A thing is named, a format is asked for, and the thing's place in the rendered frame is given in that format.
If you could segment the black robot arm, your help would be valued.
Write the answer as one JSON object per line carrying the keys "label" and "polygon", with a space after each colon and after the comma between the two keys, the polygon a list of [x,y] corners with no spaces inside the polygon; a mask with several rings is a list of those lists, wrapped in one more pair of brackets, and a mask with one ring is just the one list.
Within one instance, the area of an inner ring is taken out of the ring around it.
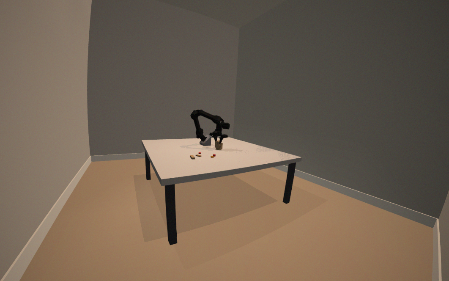
{"label": "black robot arm", "polygon": [[[225,123],[224,120],[220,116],[206,113],[203,110],[194,110],[190,116],[194,120],[194,123],[196,125],[196,138],[197,139],[200,138],[201,141],[204,141],[207,137],[205,137],[203,135],[203,129],[200,128],[200,125],[199,125],[198,116],[200,116],[200,115],[203,117],[206,117],[206,118],[212,120],[214,123],[216,123],[216,128],[220,128],[220,129],[221,128],[223,128],[223,129],[230,128],[230,124]],[[221,134],[220,131],[217,131],[216,129],[215,129],[215,131],[213,131],[213,135],[217,136],[219,134]]]}

